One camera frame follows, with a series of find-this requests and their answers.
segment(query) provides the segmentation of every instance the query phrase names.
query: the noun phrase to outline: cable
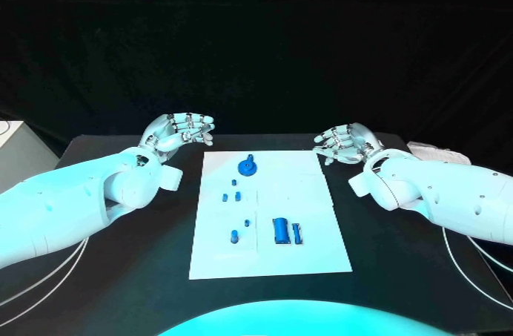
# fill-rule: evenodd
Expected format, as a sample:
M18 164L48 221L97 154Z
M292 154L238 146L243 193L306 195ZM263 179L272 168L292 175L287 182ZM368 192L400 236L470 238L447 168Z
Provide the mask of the cable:
M492 262L495 262L495 264L498 264L499 267L504 267L508 271L511 271L513 273L513 269L506 266L505 264L502 264L486 252L486 250L482 248L482 246L476 243L475 238L468 236L470 239L470 242L475 244L475 247L479 249L479 251L491 258Z
M76 263L73 264L73 268L70 269L70 271L68 271L67 275L64 276L61 282L57 284L57 286L55 286L54 289L50 291L50 293L40 299L38 303L37 303L28 310L25 310L25 312L21 312L12 319L9 319L5 323L2 323L2 324L0 324L0 327L4 327L8 323L11 323L11 322L15 321L19 317L22 317L22 316L45 301L45 299L53 295L54 291L60 288L61 284L66 282L68 276L71 275L73 270L76 269L76 266L77 266L77 264L79 264L79 261L81 260L81 257L83 257L84 251L86 251L86 247L87 247L87 245L89 245L89 241L90 241L90 238L86 239L86 243L84 243L84 247L83 247L81 253L79 254Z
M499 305L502 305L505 308L513 310L513 307L506 305L505 303L502 303L498 299L495 299L481 288L479 286L475 284L475 282L470 280L470 278L468 277L468 274L463 272L462 268L460 268L460 265L457 264L457 260L455 259L455 256L453 256L453 251L452 251L452 247L450 247L450 242L447 240L447 235L446 235L446 227L442 228L442 231L445 232L445 240L446 240L446 246L447 246L447 252L449 252L449 255L452 256L452 260L453 260L453 263L457 267L457 270L460 271L463 277L468 279L468 282L470 283L470 285L479 290L479 292L492 300L495 301Z
M14 301L18 297L21 297L30 290L32 290L60 270L61 268L68 264L70 260L74 258L76 254L79 253L79 250L81 249L83 245L86 244L86 240L83 240L81 244L79 245L76 252L70 255L68 259L63 262L63 264L54 269L51 274L32 286L30 286L22 292L19 292L17 295L14 295L9 299L0 302L0 306L5 306L11 301Z
M0 132L0 136L11 130L11 122L6 120L6 119L2 119L5 122L6 122L6 124L8 124L8 129L4 131L4 132Z

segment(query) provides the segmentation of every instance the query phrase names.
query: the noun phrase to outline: small blue part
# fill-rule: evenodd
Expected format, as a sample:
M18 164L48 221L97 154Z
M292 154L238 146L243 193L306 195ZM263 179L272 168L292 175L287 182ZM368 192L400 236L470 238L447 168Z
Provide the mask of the small blue part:
M295 242L298 245L303 245L302 234L300 234L300 224L293 223L292 229L295 230Z
M238 172L250 177L257 173L257 163L254 162L254 155L250 154L249 159L243 160L238 164Z
M233 230L233 238L231 238L233 243L238 242L238 230Z
M290 244L287 219L279 217L273 220L273 224L276 225L276 243L279 245Z

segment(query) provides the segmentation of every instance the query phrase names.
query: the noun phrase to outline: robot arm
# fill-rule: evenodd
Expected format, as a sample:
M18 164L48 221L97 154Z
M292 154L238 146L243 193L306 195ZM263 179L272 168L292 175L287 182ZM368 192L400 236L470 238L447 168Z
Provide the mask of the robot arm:
M315 148L328 156L326 164L335 159L365 162L364 172L351 179L357 195L371 194L387 210L414 210L456 232L512 245L513 178L475 165L423 161L385 149L362 127L355 123L328 130L316 142L328 141Z
M57 169L0 194L0 268L81 242L153 200L159 188L179 188L182 171L164 163L182 145L213 145L214 119L164 115L139 147Z

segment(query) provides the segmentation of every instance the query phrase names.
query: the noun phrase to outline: black curtain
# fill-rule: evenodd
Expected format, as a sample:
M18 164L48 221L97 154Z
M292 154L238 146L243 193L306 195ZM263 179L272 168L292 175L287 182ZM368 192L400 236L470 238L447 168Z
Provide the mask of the black curtain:
M361 122L513 172L508 0L0 5L0 112L58 153L192 111L220 134Z

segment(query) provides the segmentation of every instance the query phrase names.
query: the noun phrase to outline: white paper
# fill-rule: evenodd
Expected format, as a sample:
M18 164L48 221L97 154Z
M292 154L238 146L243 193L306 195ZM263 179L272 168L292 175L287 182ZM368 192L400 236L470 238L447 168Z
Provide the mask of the white paper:
M238 172L249 154L259 166L251 177ZM277 217L289 220L287 245L276 244ZM295 243L293 223L300 224L303 245ZM230 241L233 230L238 243ZM318 155L312 151L205 153L189 279L345 271L352 271L351 259Z

